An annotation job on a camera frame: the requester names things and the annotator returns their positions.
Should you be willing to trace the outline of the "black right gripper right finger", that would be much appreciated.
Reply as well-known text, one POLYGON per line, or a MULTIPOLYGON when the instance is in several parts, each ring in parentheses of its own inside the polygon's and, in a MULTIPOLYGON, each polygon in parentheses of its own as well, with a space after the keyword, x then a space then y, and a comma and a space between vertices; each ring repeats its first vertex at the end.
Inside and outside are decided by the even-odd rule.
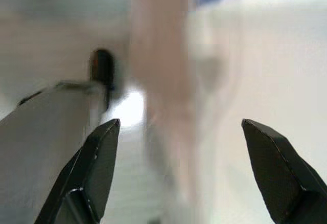
POLYGON ((243 119, 256 184, 275 224, 327 224, 327 184, 273 128, 243 119))

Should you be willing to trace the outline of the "pink pillow with orange patches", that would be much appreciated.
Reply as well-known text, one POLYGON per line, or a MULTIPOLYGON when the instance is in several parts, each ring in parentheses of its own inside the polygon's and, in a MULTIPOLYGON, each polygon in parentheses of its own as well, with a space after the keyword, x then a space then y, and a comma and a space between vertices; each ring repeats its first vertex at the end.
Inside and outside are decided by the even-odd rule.
POLYGON ((130 63, 147 91, 178 192, 197 195, 195 88, 187 43, 188 0, 131 0, 130 63))

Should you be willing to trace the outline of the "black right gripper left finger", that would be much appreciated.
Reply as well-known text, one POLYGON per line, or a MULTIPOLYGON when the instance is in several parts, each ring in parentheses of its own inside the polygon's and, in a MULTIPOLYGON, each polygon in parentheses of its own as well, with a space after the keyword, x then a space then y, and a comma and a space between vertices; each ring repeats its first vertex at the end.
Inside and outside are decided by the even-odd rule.
POLYGON ((61 170, 34 224, 100 224, 113 180, 120 120, 98 126, 61 170))

